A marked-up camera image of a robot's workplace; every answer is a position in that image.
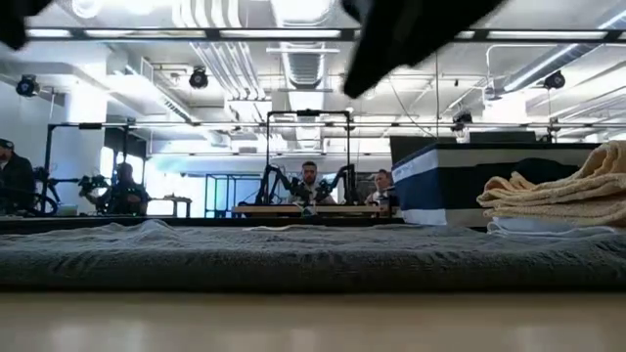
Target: black shirt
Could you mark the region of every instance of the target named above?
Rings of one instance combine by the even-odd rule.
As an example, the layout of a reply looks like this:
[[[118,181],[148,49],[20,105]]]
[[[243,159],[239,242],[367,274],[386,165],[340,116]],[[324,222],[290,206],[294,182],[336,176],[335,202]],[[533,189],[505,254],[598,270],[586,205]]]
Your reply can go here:
[[[128,196],[137,196],[138,203],[131,203]],[[98,198],[99,206],[105,208],[108,214],[141,214],[141,204],[148,203],[148,193],[144,186],[135,182],[118,182]]]
[[[4,201],[19,206],[33,206],[36,185],[35,174],[32,171],[30,161],[13,153],[9,162],[0,170],[0,188],[21,191],[3,193],[9,198],[4,199]]]

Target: beam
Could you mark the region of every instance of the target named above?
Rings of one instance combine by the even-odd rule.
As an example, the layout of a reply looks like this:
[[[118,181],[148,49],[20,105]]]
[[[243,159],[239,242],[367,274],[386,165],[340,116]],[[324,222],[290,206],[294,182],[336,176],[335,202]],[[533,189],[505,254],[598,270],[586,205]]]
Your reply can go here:
[[[353,42],[359,28],[75,28],[31,27],[32,41],[95,42]],[[451,40],[454,43],[528,43],[528,44],[626,44],[621,29],[468,29]]]

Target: man in black shirt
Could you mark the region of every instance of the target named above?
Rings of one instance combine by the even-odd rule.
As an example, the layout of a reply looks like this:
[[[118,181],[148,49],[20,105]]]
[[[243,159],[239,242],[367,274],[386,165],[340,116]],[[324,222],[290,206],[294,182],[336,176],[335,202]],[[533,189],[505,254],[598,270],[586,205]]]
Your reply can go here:
[[[0,208],[13,213],[32,207],[35,189],[30,161],[15,153],[13,142],[0,138]]]
[[[117,182],[100,197],[83,195],[90,203],[105,208],[108,214],[146,215],[150,197],[144,186],[133,180],[133,167],[128,163],[117,166]]]

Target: pillar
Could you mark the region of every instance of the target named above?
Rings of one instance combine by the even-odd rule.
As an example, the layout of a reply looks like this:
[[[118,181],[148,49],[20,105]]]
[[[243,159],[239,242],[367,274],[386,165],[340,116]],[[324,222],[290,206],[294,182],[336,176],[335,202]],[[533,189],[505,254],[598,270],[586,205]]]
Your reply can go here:
[[[65,113],[53,122],[106,122],[108,97],[101,89],[86,83],[73,87],[65,99]],[[105,130],[80,130],[57,127],[52,140],[51,175],[54,178],[81,178],[100,173],[100,152]],[[79,212],[93,212],[95,207],[81,198],[75,184],[60,184],[57,191],[64,204],[78,205]]]

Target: white wall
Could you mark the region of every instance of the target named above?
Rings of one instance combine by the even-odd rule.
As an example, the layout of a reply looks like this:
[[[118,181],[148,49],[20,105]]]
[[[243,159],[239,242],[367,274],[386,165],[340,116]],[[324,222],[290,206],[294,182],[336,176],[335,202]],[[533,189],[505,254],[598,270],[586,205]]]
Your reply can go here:
[[[15,87],[0,82],[0,138],[12,141],[16,153],[33,166],[43,166],[51,103],[41,98],[20,97]],[[65,114],[54,106],[54,114]]]

